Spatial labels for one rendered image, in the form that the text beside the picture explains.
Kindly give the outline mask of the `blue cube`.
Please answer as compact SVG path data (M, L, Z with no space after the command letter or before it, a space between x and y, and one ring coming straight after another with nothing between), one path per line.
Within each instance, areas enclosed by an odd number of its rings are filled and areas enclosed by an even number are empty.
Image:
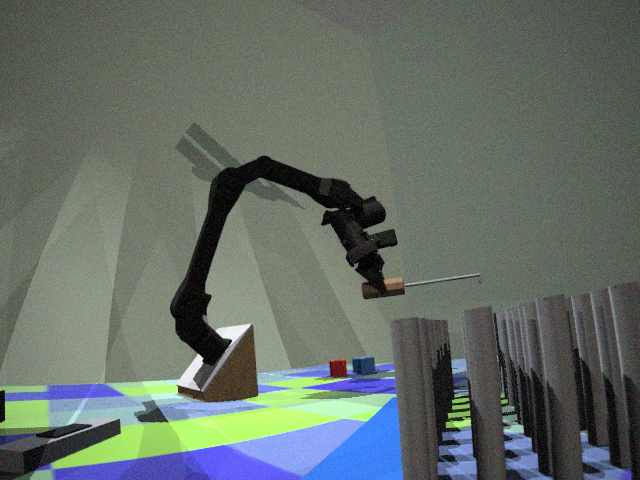
M375 357L362 357L352 359L353 361L353 373L364 374L369 372L375 372Z

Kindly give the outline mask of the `red cube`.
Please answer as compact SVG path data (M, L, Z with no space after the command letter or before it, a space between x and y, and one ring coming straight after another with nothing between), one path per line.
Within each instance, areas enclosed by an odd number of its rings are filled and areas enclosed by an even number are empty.
M347 376L347 366L345 360L330 361L331 377Z

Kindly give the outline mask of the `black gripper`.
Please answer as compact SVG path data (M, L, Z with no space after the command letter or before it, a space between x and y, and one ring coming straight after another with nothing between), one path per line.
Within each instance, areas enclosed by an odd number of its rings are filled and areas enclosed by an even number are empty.
M347 251L349 265L353 268L354 264L359 263L355 271L384 293L387 291L381 272L384 261L379 254L374 254L378 251L365 235L363 228L357 226L344 233L340 242Z

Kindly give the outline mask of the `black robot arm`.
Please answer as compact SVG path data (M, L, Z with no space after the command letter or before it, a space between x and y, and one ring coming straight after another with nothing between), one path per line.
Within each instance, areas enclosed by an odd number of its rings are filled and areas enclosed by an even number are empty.
M366 229L385 220L385 208L374 196L363 199L346 181L316 177L268 156L223 169L211 182L208 212L185 279L170 306L175 333L211 366L232 340L220 336L203 319L212 297L205 293L205 282L229 212L245 185L259 177L306 193L326 208L338 208L326 210L321 225L331 224L339 239L354 227Z

